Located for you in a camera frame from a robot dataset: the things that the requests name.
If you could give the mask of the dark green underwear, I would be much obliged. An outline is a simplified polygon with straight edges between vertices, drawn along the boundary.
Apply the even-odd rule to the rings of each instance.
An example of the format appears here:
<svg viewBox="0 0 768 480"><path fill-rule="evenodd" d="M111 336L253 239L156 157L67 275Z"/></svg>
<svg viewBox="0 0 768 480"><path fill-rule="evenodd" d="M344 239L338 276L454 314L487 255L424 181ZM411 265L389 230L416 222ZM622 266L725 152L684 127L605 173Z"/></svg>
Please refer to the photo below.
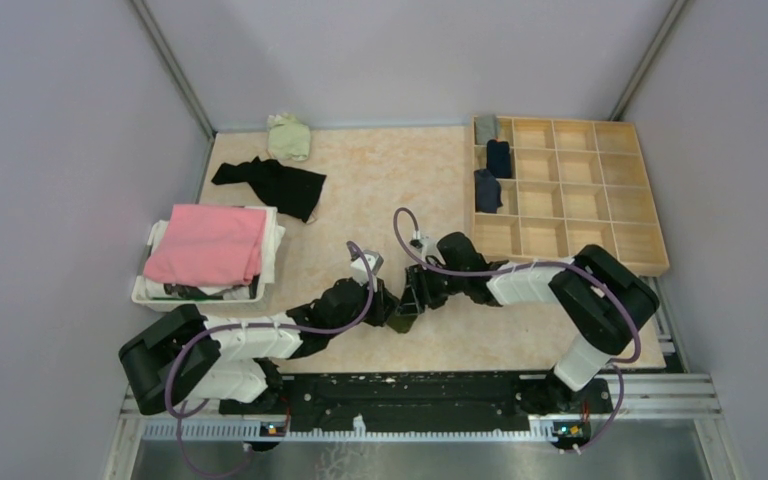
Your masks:
<svg viewBox="0 0 768 480"><path fill-rule="evenodd" d="M398 313L395 312L389 317L386 325L399 334L408 333L418 318L416 313Z"/></svg>

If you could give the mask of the navy underwear cream waistband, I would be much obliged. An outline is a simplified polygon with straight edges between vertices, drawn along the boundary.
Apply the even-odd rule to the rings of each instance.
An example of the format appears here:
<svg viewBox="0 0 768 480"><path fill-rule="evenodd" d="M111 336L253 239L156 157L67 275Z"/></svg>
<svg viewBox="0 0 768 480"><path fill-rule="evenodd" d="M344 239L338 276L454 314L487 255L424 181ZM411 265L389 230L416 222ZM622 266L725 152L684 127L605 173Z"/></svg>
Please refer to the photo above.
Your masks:
<svg viewBox="0 0 768 480"><path fill-rule="evenodd" d="M473 172L474 203L479 213L496 214L503 206L501 200L501 185L488 169Z"/></svg>

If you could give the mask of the navy orange underwear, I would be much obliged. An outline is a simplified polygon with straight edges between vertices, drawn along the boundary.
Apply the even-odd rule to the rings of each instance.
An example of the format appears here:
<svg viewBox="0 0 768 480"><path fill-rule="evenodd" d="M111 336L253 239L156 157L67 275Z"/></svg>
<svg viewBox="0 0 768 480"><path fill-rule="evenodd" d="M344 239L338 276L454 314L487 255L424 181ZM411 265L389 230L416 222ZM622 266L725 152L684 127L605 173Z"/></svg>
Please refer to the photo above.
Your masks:
<svg viewBox="0 0 768 480"><path fill-rule="evenodd" d="M486 167L496 178L512 179L511 147L507 141L491 139L486 144Z"/></svg>

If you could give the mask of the grey underwear white waistband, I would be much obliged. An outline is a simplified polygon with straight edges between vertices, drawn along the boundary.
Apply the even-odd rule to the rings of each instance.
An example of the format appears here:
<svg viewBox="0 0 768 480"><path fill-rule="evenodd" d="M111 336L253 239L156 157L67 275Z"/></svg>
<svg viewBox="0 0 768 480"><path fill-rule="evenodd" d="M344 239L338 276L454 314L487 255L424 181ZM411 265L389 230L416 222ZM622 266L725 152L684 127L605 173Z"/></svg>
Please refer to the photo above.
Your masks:
<svg viewBox="0 0 768 480"><path fill-rule="evenodd" d="M485 146L491 140L497 140L500 122L496 115L479 115L473 119L475 144Z"/></svg>

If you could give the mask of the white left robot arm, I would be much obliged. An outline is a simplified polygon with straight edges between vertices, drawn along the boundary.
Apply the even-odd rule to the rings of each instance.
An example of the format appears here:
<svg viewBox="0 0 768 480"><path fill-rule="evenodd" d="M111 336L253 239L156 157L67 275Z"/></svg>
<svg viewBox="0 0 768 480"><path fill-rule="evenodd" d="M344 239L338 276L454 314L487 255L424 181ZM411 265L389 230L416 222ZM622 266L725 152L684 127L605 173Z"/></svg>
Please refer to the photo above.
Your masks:
<svg viewBox="0 0 768 480"><path fill-rule="evenodd" d="M383 326L398 299L378 280L373 288L340 279L320 298L279 314L235 318L179 306L126 342L118 358L143 415L186 417L182 402L247 404L268 413L279 404L276 359L323 351L361 323Z"/></svg>

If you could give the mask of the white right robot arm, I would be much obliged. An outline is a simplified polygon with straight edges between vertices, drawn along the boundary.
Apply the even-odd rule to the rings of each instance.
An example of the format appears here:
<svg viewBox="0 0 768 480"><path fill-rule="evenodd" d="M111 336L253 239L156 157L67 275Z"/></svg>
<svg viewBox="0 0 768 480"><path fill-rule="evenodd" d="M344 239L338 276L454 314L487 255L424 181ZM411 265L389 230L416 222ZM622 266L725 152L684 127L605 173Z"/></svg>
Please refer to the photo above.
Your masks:
<svg viewBox="0 0 768 480"><path fill-rule="evenodd" d="M547 400L560 412L574 411L595 375L639 345L640 329L660 307L652 288L595 244L562 260L527 264L491 263L462 232L439 241L416 232L404 248L417 262L406 287L411 313L458 294L491 307L543 303L564 310L578 335L546 378Z"/></svg>

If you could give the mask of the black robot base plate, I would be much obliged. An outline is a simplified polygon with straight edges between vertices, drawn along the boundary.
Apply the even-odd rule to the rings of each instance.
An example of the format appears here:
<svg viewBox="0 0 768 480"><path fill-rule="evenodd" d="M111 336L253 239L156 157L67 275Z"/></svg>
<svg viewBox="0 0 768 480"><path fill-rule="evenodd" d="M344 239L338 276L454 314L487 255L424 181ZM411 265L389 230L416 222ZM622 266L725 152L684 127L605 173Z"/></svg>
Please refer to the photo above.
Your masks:
<svg viewBox="0 0 768 480"><path fill-rule="evenodd" d="M222 400L218 411L278 416L293 433L348 431L356 417L372 433L473 433L525 431L539 416L591 419L614 408L604 379L564 393L546 378L515 371L298 374L252 403Z"/></svg>

